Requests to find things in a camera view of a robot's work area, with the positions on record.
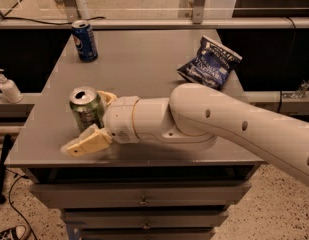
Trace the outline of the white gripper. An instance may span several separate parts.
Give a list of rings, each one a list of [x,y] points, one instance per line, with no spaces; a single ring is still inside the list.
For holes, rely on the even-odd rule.
[[[101,151],[112,144],[112,138],[120,144],[139,141],[133,126],[133,112],[140,98],[125,96],[117,99],[115,94],[102,90],[98,90],[98,94],[108,106],[103,116],[106,129],[100,129],[96,124],[89,126],[77,138],[61,147],[63,154],[78,157]]]

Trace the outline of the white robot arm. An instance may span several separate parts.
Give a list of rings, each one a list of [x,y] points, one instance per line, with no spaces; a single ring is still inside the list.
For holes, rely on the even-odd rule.
[[[93,124],[61,148],[82,156],[120,144],[153,140],[181,149],[229,140],[309,186],[309,123],[257,108],[195,83],[177,86],[168,98],[105,99],[102,128]]]

